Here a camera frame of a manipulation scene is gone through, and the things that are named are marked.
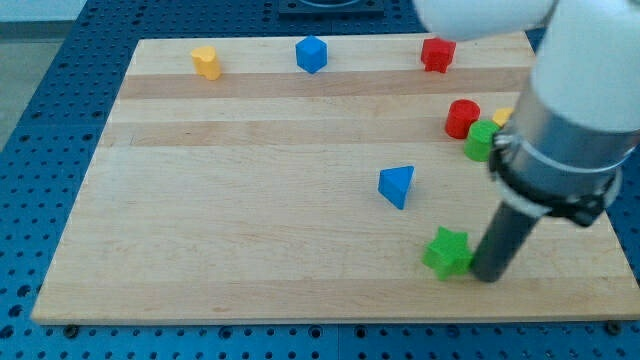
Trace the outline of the yellow block behind arm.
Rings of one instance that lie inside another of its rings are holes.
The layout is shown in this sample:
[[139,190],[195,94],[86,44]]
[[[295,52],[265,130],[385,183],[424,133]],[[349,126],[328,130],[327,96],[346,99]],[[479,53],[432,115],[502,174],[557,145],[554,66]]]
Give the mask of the yellow block behind arm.
[[514,109],[513,108],[498,108],[495,110],[492,121],[500,128],[503,128],[509,121]]

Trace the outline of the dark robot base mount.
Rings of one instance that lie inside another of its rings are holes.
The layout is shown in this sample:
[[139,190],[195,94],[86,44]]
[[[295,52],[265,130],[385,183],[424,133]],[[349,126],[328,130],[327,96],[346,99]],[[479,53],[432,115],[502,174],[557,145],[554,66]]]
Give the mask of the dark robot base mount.
[[278,0],[278,15],[374,15],[385,12],[384,0]]

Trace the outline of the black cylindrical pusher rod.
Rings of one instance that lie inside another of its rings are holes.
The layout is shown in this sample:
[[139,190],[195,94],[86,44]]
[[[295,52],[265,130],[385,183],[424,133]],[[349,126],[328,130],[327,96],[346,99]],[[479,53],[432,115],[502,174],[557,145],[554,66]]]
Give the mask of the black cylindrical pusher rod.
[[498,281],[540,219],[501,202],[475,250],[471,273],[483,282]]

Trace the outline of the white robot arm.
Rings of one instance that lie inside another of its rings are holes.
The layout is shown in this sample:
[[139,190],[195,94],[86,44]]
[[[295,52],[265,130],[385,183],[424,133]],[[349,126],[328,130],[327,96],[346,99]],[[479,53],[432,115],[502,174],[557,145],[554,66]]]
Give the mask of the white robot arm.
[[546,216],[587,227],[622,185],[639,143],[639,5],[632,0],[417,0],[423,26],[451,41],[543,28],[536,61],[489,171],[501,203],[471,263],[498,280]]

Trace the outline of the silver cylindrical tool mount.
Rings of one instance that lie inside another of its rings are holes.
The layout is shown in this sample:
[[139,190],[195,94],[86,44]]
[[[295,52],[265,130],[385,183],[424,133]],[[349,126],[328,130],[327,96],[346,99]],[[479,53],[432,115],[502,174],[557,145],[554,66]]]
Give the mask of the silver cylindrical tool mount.
[[493,136],[489,169],[499,210],[529,226],[545,216],[588,227],[615,200],[635,131],[598,129],[551,109],[528,83]]

